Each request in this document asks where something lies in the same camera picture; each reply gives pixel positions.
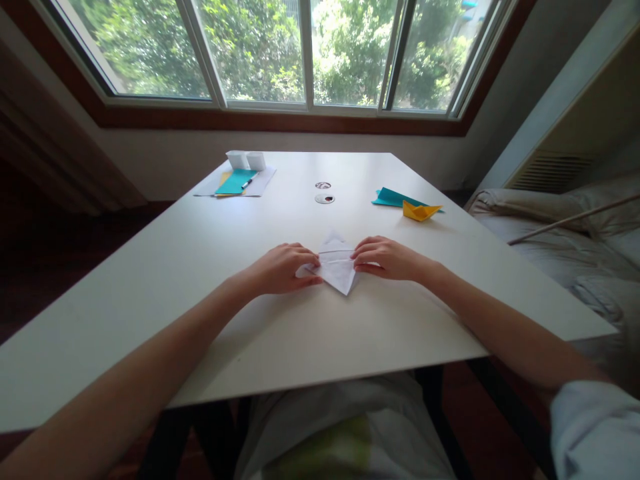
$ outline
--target green foliage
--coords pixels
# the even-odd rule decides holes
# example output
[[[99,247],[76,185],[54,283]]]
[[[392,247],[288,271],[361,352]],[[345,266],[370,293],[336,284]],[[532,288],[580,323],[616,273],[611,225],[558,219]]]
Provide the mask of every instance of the green foliage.
[[[316,103],[377,105],[395,0],[325,0],[314,11]]]
[[[200,7],[227,97],[304,101],[300,34],[284,3],[200,0]]]
[[[128,93],[208,97],[175,0],[70,0]],[[227,98],[304,101],[296,20],[281,0],[197,0]],[[313,12],[316,103],[377,105],[396,0],[324,0]],[[396,99],[447,101],[465,61],[446,42],[459,0],[419,0]]]
[[[75,0],[128,93],[208,97],[174,0]]]
[[[414,108],[447,108],[446,98],[450,99],[451,86],[464,66],[470,43],[464,37],[445,41],[460,13],[459,0],[417,2],[396,90],[396,106],[406,100]]]

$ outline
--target folded paper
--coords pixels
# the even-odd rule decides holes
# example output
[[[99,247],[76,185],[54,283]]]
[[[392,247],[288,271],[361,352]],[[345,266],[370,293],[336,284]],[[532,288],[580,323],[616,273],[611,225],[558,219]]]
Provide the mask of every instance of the folded paper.
[[[218,187],[222,187],[222,185],[225,184],[225,182],[229,179],[232,173],[233,173],[232,171],[222,172],[222,175],[220,176],[220,184],[218,185]],[[244,195],[244,194],[246,194],[246,190],[244,190],[240,195]],[[224,195],[224,194],[216,195],[216,197],[233,197],[233,196],[234,195]]]
[[[424,221],[431,218],[434,213],[440,210],[440,208],[442,208],[442,205],[438,205],[437,207],[425,207],[423,205],[414,206],[406,200],[402,202],[403,215],[417,221]]]
[[[261,197],[269,182],[273,178],[273,175],[276,172],[276,168],[267,165],[267,168],[262,170],[257,176],[253,178],[253,181],[245,188],[242,193],[232,193],[232,194],[220,194],[216,193],[216,191],[225,184],[225,182],[229,179],[233,170],[228,170],[220,173],[220,176],[213,175],[211,180],[204,185],[200,186],[194,196],[196,197],[235,197],[238,195],[242,195],[244,197]]]
[[[242,185],[252,178],[257,172],[255,170],[234,170],[226,182],[224,182],[216,195],[242,195]]]
[[[388,205],[390,207],[403,207],[403,202],[409,202],[410,204],[416,207],[428,207],[426,203],[419,202],[418,200],[414,200],[406,195],[402,195],[398,192],[394,192],[393,190],[389,190],[388,188],[382,188],[382,190],[375,191],[378,194],[378,198],[372,201],[376,205]]]
[[[325,282],[343,295],[348,295],[355,278],[351,254],[353,247],[347,244],[335,230],[330,230],[320,249],[320,267],[308,264],[307,270],[319,275]]]

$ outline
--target paper sheet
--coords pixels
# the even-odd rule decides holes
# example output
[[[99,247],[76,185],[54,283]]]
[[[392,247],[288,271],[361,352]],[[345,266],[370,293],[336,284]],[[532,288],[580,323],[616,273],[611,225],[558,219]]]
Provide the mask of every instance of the paper sheet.
[[[353,260],[350,258],[352,253],[353,247],[332,229],[318,250],[320,267],[308,264],[306,268],[321,276],[338,292],[348,295],[356,273],[353,269]]]
[[[224,182],[226,182],[229,179],[232,173],[233,173],[233,170],[228,172],[222,172],[222,176],[220,176],[220,182],[218,184],[218,187],[222,187]],[[235,197],[235,196],[236,195],[216,195],[216,197]]]
[[[428,207],[426,203],[419,202],[418,200],[414,200],[410,197],[406,197],[398,192],[394,192],[393,190],[389,190],[388,188],[382,188],[382,190],[375,191],[378,194],[378,198],[372,201],[376,205],[388,205],[390,207],[400,207],[402,208],[403,201],[407,201],[415,207],[423,206]]]
[[[256,170],[234,170],[227,181],[215,191],[216,195],[242,195],[242,185],[253,178],[256,173]]]
[[[233,170],[227,170],[221,173],[221,175],[230,175]],[[249,184],[247,188],[245,188],[245,192],[243,194],[244,197],[261,197],[267,188],[267,184],[270,182],[271,178],[276,172],[276,168],[267,165],[267,168],[258,174],[256,178]],[[194,193],[196,197],[211,197],[211,196],[220,196],[224,197],[224,195],[216,195],[215,191],[218,190],[221,182],[221,175],[215,175],[211,181],[205,183],[202,187],[200,187]]]

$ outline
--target teal paper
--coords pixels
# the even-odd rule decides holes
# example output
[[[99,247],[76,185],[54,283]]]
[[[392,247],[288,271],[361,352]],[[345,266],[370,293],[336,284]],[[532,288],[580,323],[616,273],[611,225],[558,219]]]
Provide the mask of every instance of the teal paper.
[[[240,195],[242,193],[242,186],[256,173],[256,170],[234,170],[227,181],[220,185],[220,188],[215,191],[215,194]]]
[[[417,207],[419,205],[428,207],[426,203],[418,202],[418,200],[406,197],[398,192],[389,190],[388,188],[382,188],[382,190],[376,190],[375,192],[378,194],[378,198],[376,198],[376,200],[372,201],[371,203],[374,203],[376,205],[388,205],[390,207],[402,208],[402,201],[406,200],[414,207]]]

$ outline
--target stick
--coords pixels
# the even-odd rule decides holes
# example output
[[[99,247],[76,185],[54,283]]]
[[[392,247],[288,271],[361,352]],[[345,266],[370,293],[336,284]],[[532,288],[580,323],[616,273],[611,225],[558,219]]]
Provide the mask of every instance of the stick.
[[[574,215],[574,216],[566,218],[564,220],[560,220],[560,221],[557,221],[557,222],[552,223],[550,225],[547,225],[546,227],[542,227],[542,228],[539,228],[538,230],[534,230],[532,232],[529,232],[528,234],[523,235],[522,237],[518,237],[518,238],[516,238],[514,240],[510,240],[510,241],[507,242],[507,245],[515,245],[516,243],[522,242],[522,240],[526,240],[526,239],[531,238],[531,237],[533,237],[535,235],[538,235],[540,233],[544,233],[546,231],[552,230],[552,229],[554,229],[556,227],[561,227],[562,225],[564,225],[566,223],[569,223],[571,221],[580,220],[581,218],[588,217],[590,215],[593,215],[594,213],[600,213],[600,212],[602,212],[604,210],[609,210],[610,208],[618,207],[619,205],[622,205],[624,203],[628,203],[628,202],[630,202],[632,200],[638,200],[638,199],[640,199],[640,193],[636,193],[635,195],[632,195],[632,196],[627,197],[627,198],[622,199],[622,200],[615,201],[613,203],[610,203],[608,205],[604,205],[602,207],[594,208],[592,210],[587,210],[586,212],[579,213],[578,215]]]

